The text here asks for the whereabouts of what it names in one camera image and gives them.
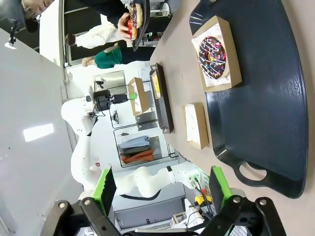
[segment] paper box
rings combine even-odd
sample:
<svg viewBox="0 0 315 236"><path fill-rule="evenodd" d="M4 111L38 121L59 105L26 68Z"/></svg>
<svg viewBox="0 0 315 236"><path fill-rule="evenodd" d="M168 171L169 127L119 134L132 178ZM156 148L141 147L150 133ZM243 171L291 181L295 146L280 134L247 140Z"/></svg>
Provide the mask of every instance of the paper box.
<svg viewBox="0 0 315 236"><path fill-rule="evenodd" d="M202 150L209 144L203 104L187 104L183 109L187 142Z"/></svg>
<svg viewBox="0 0 315 236"><path fill-rule="evenodd" d="M143 82L140 78L133 78L128 84L128 93L136 93L137 98L130 100L134 116L141 115L149 109L148 98L144 92Z"/></svg>
<svg viewBox="0 0 315 236"><path fill-rule="evenodd" d="M202 87L205 92L230 89L242 81L234 41L227 21L214 16L194 35Z"/></svg>

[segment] tray handle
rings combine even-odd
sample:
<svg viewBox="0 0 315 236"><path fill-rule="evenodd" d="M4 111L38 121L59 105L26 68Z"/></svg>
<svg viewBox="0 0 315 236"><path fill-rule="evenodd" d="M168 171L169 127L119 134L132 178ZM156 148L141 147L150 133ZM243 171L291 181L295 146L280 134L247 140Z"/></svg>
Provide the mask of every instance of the tray handle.
<svg viewBox="0 0 315 236"><path fill-rule="evenodd" d="M157 65L150 65L151 71L156 71L158 69Z"/></svg>
<svg viewBox="0 0 315 236"><path fill-rule="evenodd" d="M235 176L240 182L251 187L269 187L288 198L299 198L304 190L303 179L290 179L286 176L280 175L276 172L265 169L259 165L248 162L246 160L237 158L233 154L224 155L224 157L219 157L219 160L223 163L232 167ZM257 170L265 170L266 176L262 180L252 180L245 177L241 171L240 166L243 163L248 163L252 168Z"/></svg>

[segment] white wall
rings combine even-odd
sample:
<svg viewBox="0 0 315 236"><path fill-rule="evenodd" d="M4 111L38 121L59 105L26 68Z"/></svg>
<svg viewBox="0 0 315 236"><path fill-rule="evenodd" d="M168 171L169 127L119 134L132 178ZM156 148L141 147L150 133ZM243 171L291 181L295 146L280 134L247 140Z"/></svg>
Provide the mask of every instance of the white wall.
<svg viewBox="0 0 315 236"><path fill-rule="evenodd" d="M52 204L82 192L70 173L61 118L63 69L24 45L4 47L0 29L0 216L17 236L38 235ZM54 133L25 142L23 130L52 123Z"/></svg>
<svg viewBox="0 0 315 236"><path fill-rule="evenodd" d="M55 0L40 18L39 52L58 66L63 66L63 0Z"/></svg>

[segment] clothes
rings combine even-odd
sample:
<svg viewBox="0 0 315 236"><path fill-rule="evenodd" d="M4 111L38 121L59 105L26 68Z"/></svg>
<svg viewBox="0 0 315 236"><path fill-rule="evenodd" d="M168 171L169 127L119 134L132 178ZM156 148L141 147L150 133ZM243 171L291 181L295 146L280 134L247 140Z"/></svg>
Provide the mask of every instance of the clothes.
<svg viewBox="0 0 315 236"><path fill-rule="evenodd" d="M99 14L107 16L109 22L117 28L119 19L129 10L120 0L77 0L87 7L93 8Z"/></svg>
<svg viewBox="0 0 315 236"><path fill-rule="evenodd" d="M141 136L134 139L130 139L126 142L119 144L120 148L135 148L135 147L143 147L148 146L150 144L150 137Z"/></svg>
<svg viewBox="0 0 315 236"><path fill-rule="evenodd" d="M128 64L133 61L149 61L154 47L139 47L137 51L132 48L122 48L122 64Z"/></svg>
<svg viewBox="0 0 315 236"><path fill-rule="evenodd" d="M150 146L142 146L142 147L132 147L132 148L122 148L119 153L120 156L134 156L143 151L150 150Z"/></svg>
<svg viewBox="0 0 315 236"><path fill-rule="evenodd" d="M106 16L101 15L101 22L100 26L95 26L89 32L77 36L75 39L76 45L91 49L109 42L123 40L118 30L107 20Z"/></svg>
<svg viewBox="0 0 315 236"><path fill-rule="evenodd" d="M136 161L153 161L153 160L154 160L153 150L144 151L132 157L125 157L125 156L122 157L122 161L125 164L129 164L131 162L136 162Z"/></svg>
<svg viewBox="0 0 315 236"><path fill-rule="evenodd" d="M139 47L134 52L132 48L118 47L108 53L98 53L94 60L98 68L108 69L114 67L116 64L128 64L136 60L148 61L154 49L154 47Z"/></svg>
<svg viewBox="0 0 315 236"><path fill-rule="evenodd" d="M100 69L113 68L116 64L122 63L121 50L118 47L108 53L102 51L95 56L94 61Z"/></svg>

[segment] food tray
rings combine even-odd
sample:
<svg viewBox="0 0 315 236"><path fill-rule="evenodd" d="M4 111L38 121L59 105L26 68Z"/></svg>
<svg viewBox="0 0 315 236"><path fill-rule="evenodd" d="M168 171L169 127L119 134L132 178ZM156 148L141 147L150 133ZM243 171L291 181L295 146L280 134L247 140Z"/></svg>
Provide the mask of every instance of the food tray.
<svg viewBox="0 0 315 236"><path fill-rule="evenodd" d="M150 22L150 0L134 0L133 3L140 4L143 10L143 25L138 29L139 31L136 40L132 42L132 48L135 52L138 49L141 39Z"/></svg>
<svg viewBox="0 0 315 236"><path fill-rule="evenodd" d="M152 75L155 73L157 75L158 86L160 90L160 98L156 99L154 96L154 103L157 109L158 125L163 131L163 134L170 134L174 129L171 105L168 99L163 67L158 63L151 65L150 80L153 90L155 89L155 85L153 83Z"/></svg>
<svg viewBox="0 0 315 236"><path fill-rule="evenodd" d="M308 110L294 35L280 0L201 0L190 16L194 34L213 16L230 23L242 83L206 93L213 149L249 186L267 186L289 198L304 191ZM247 162L263 180L239 171Z"/></svg>

